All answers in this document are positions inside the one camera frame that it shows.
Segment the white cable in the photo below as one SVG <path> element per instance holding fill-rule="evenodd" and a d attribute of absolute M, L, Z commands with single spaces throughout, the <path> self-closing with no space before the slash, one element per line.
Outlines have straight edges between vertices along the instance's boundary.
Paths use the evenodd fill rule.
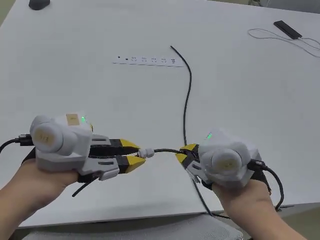
<path fill-rule="evenodd" d="M 268 33 L 272 36 L 269 36 L 269 37 L 262 37 L 262 36 L 256 36 L 256 35 L 253 35 L 252 32 L 253 31 L 257 31 L 257 32 L 265 32 L 265 33 Z M 308 45 L 309 47 L 313 48 L 314 50 L 317 50 L 317 51 L 320 51 L 320 42 L 317 41 L 317 40 L 314 40 L 312 38 L 309 38 L 309 37 L 301 37 L 301 38 L 298 38 L 298 39 L 291 39 L 291 38 L 287 38 L 287 37 L 284 37 L 284 36 L 280 36 L 272 31 L 269 31 L 269 30 L 266 30 L 266 29 L 262 29 L 262 28 L 252 28 L 252 29 L 249 29 L 247 31 L 247 33 L 255 38 L 255 39 L 278 39 L 278 40 L 281 40 L 281 41 L 284 41 L 284 42 L 287 42 L 291 45 L 294 45 L 302 50 L 304 50 L 305 52 L 307 52 L 308 54 L 310 54 L 311 56 L 314 56 L 316 58 L 320 58 L 320 56 L 317 56 L 317 55 L 314 55 L 312 52 L 308 51 L 307 49 L 305 49 L 304 47 L 294 43 L 296 41 L 298 42 L 301 42 L 301 43 L 304 43 L 306 45 Z M 314 43 L 316 43 L 318 46 L 314 46 L 314 45 L 311 45 L 310 43 L 307 43 L 305 40 L 309 40 L 309 41 L 312 41 Z"/>

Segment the black phone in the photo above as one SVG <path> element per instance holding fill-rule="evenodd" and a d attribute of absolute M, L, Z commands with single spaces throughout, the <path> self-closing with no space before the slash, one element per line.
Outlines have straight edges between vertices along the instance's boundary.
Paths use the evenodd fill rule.
<path fill-rule="evenodd" d="M 293 40 L 299 39 L 302 37 L 300 33 L 298 33 L 296 30 L 294 30 L 292 27 L 290 27 L 288 24 L 286 24 L 284 21 L 275 21 L 273 23 L 278 29 L 280 29 L 282 32 L 287 34 L 290 38 Z"/>

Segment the label on device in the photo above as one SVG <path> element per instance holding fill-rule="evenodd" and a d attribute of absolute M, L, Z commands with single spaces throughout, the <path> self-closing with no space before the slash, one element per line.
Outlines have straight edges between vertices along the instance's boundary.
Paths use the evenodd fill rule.
<path fill-rule="evenodd" d="M 69 126 L 78 126 L 80 125 L 78 114 L 66 114 L 66 121 Z"/>
<path fill-rule="evenodd" d="M 51 147 L 55 141 L 55 136 L 49 132 L 43 131 L 42 129 L 37 129 L 32 139 Z"/>

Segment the white table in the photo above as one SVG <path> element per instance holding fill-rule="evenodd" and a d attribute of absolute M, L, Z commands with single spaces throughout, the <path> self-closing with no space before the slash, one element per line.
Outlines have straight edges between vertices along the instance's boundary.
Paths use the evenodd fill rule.
<path fill-rule="evenodd" d="M 32 11 L 17 0 L 0 28 L 0 142 L 27 133 L 38 114 L 85 110 L 94 131 L 141 147 L 183 145 L 185 67 L 112 64 L 118 55 L 175 56 L 193 72 L 187 139 L 212 127 L 254 142 L 280 176 L 285 205 L 318 203 L 320 60 L 251 28 L 277 31 L 284 20 L 320 40 L 320 15 L 204 1 L 53 0 Z M 29 148 L 0 156 L 0 187 Z M 280 194 L 276 182 L 274 203 Z M 173 154 L 157 154 L 128 175 L 96 182 L 76 198 L 70 186 L 21 226 L 204 212 Z M 201 187 L 213 211 L 217 197 Z"/>

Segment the electrical outlet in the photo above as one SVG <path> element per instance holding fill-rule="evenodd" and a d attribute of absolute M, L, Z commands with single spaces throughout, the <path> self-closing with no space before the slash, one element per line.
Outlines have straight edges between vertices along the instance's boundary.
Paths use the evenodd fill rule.
<path fill-rule="evenodd" d="M 166 67 L 183 67 L 184 62 L 175 57 L 147 57 L 147 56 L 117 56 L 113 61 L 114 64 L 130 65 L 148 65 L 148 66 L 166 66 Z"/>

